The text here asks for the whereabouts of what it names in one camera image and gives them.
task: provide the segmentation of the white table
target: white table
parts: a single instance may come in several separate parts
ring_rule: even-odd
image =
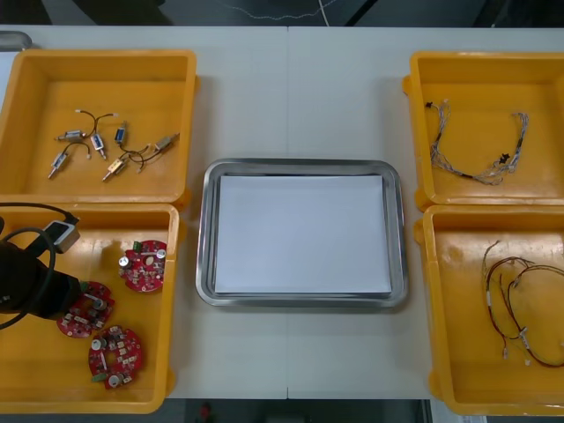
[[[194,115],[171,397],[427,398],[416,175],[401,78],[416,50],[564,50],[562,30],[18,27],[44,48],[191,48]],[[385,160],[404,191],[410,297],[395,314],[213,308],[194,287],[202,173],[226,157]]]

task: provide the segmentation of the circular circuit board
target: circular circuit board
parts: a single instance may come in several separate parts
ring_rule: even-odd
[[[143,349],[133,330],[112,326],[94,337],[88,353],[93,382],[118,388],[132,382],[142,365]]]
[[[100,330],[114,309],[111,291],[98,282],[83,282],[82,293],[67,313],[56,321],[67,337],[88,338],[93,330]]]
[[[135,241],[119,259],[120,276],[125,285],[139,293],[150,293],[162,287],[167,261],[167,245],[162,241]]]

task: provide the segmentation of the stack of white paper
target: stack of white paper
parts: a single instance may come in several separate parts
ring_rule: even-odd
[[[218,293],[388,293],[381,176],[224,176]]]

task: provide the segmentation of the yellow tray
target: yellow tray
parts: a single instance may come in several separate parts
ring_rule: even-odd
[[[120,324],[134,330],[144,348],[144,366],[129,385],[105,390],[91,382],[88,350],[92,337],[64,336],[53,321],[33,315],[0,331],[0,413],[20,412],[134,412],[157,410],[174,387],[168,371],[173,317],[179,218],[168,204],[90,204],[69,207],[78,218],[81,238],[57,256],[56,269],[81,280],[107,285],[115,310],[106,327]],[[29,208],[2,209],[4,234],[22,226],[44,227],[60,216]],[[33,234],[14,242],[27,245]],[[118,259],[133,241],[167,243],[163,288],[156,293],[131,291],[118,275]],[[41,257],[48,260],[48,253]],[[11,315],[1,316],[5,322]]]
[[[27,50],[13,64],[0,117],[0,197],[41,203],[188,202],[196,57],[188,50]],[[100,120],[108,160],[74,146],[62,171],[48,180],[51,163],[66,146],[66,130],[90,131],[93,120],[75,113],[118,113]],[[102,182],[121,150],[114,142],[129,123],[125,148],[140,150],[180,132],[159,159],[140,174],[129,163]],[[86,142],[92,147],[90,139]]]
[[[564,55],[532,53],[418,52],[404,79],[410,100],[419,188],[424,210],[431,204],[564,205]],[[449,99],[452,115],[441,149],[469,174],[484,171],[503,153],[513,155],[515,112],[530,124],[514,174],[488,186],[431,166],[429,146],[439,118],[428,101]]]
[[[427,209],[415,226],[427,280],[427,316],[433,352],[429,378],[433,394],[459,414],[564,415],[564,367],[542,367],[518,344],[502,355],[503,343],[492,326],[482,283],[482,260],[500,240],[487,264],[522,256],[539,264],[564,267],[561,206],[443,206]],[[529,326],[535,351],[549,360],[564,357],[564,283],[552,278],[523,284],[514,310]],[[502,328],[501,295],[492,302]]]

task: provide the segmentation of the brown wire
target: brown wire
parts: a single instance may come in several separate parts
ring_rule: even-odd
[[[524,269],[522,271],[520,271],[517,276],[509,283],[508,288],[507,288],[507,294],[505,294],[503,292],[503,285],[501,283],[501,279],[502,279],[502,275],[500,274],[499,277],[499,287],[501,290],[501,297],[503,298],[503,304],[505,306],[505,309],[507,310],[509,316],[511,317],[511,321],[513,322],[513,324],[515,325],[517,331],[518,331],[518,335],[516,337],[511,337],[509,335],[507,335],[506,333],[503,332],[503,330],[501,330],[501,328],[499,327],[499,325],[497,324],[496,320],[495,320],[495,315],[494,315],[494,311],[492,309],[492,302],[491,302],[491,294],[490,294],[490,285],[491,285],[491,279],[492,276],[494,274],[494,272],[503,264],[505,263],[520,263]],[[529,345],[529,341],[526,339],[526,335],[525,332],[527,331],[527,327],[521,325],[515,315],[515,311],[513,309],[513,306],[511,305],[511,290],[515,289],[517,287],[517,285],[519,285],[519,283],[522,282],[522,276],[530,271],[552,271],[562,277],[564,277],[564,270],[555,267],[555,266],[550,266],[547,264],[534,264],[533,262],[526,260],[522,257],[517,257],[517,256],[511,256],[511,257],[506,257],[501,259],[500,261],[494,263],[490,268],[489,271],[486,274],[486,303],[487,303],[487,311],[490,317],[490,321],[492,322],[492,326],[495,329],[495,331],[500,335],[502,341],[503,341],[503,351],[504,354],[507,351],[507,340],[517,340],[517,339],[522,339],[522,342],[524,344],[524,347],[527,351],[527,353],[529,353],[529,355],[541,366],[544,367],[564,367],[564,360],[560,363],[550,363],[548,361],[542,360],[536,353],[534,353],[534,351],[532,351],[531,346]]]

